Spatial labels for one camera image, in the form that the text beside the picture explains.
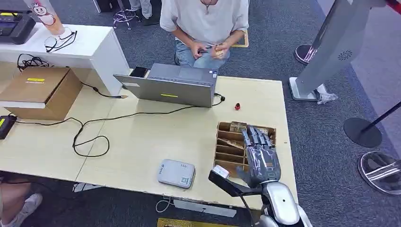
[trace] person's hand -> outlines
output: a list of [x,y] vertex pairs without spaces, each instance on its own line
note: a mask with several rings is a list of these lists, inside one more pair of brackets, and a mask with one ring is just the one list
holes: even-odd
[[218,45],[213,46],[211,56],[212,58],[217,58],[217,59],[223,59],[227,52],[228,49],[230,48],[230,45],[227,43],[220,43]]
[[206,49],[205,45],[203,45],[201,43],[194,42],[191,45],[191,51],[192,51],[193,57],[195,59],[198,59],[198,58],[202,57],[201,51],[208,51],[208,50]]

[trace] wooden desk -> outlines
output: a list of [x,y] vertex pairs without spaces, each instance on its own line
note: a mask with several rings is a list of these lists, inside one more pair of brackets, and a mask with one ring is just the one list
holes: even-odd
[[[86,159],[77,181],[150,194],[173,196],[193,201],[243,207],[208,180],[213,167],[217,123],[239,121],[277,129],[277,152],[285,183],[297,201],[296,183],[282,84],[280,81],[219,77],[216,92],[226,101],[211,109],[192,108],[168,115],[137,115],[105,122],[99,135],[110,140],[110,151],[99,158]],[[129,98],[114,102],[108,117],[135,112],[168,112],[182,105]],[[236,103],[241,110],[234,110]],[[101,154],[104,141],[94,143],[90,155]],[[190,189],[157,181],[165,158],[195,165],[196,176]],[[247,196],[251,209],[259,210],[260,196]]]
[[[0,62],[0,70],[1,92],[19,71],[15,64],[4,62]],[[114,101],[116,100],[101,97],[91,88],[84,86],[67,118],[74,117],[81,121],[104,118],[109,114]],[[7,114],[9,112],[0,107],[0,115]],[[53,121],[32,120],[32,122]],[[89,125],[77,142],[94,138],[102,126],[103,122]],[[85,161],[85,158],[76,155],[72,148],[72,141],[78,130],[79,123],[74,121],[55,126],[16,123],[6,139],[0,140],[0,170],[74,181]],[[77,147],[77,151],[87,155],[92,145],[93,143],[82,145]]]

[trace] laptop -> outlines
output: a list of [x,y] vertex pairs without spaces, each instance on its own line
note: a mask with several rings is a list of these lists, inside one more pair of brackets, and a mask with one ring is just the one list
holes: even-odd
[[114,74],[139,99],[212,107],[217,70],[153,64],[147,77]]

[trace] person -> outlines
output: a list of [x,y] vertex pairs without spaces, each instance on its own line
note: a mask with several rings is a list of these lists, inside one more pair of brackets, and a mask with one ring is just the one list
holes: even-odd
[[248,0],[163,0],[160,26],[175,36],[175,63],[220,68],[248,29],[248,5]]
[[135,12],[135,14],[143,19],[143,25],[158,25],[159,18],[152,15],[152,4],[150,0],[130,0],[131,10]]
[[1,227],[19,227],[42,202],[41,194],[33,194],[25,199],[30,190],[30,183],[24,178],[0,183],[0,224]]

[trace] wooden organizer tray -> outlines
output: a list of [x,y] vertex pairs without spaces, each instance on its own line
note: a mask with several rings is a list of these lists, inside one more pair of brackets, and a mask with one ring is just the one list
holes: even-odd
[[[241,167],[242,170],[247,171],[249,169],[248,159],[246,158],[246,152],[244,148],[237,148],[228,145],[224,140],[234,140],[244,146],[244,137],[241,133],[230,131],[230,122],[219,122],[217,126],[217,138],[216,138],[216,152],[214,157],[214,165],[219,165],[225,168],[231,177],[238,177],[236,173],[236,167]],[[268,128],[264,126],[257,126],[256,128],[265,128],[269,131],[269,137],[273,140],[273,145],[276,144],[276,129]]]

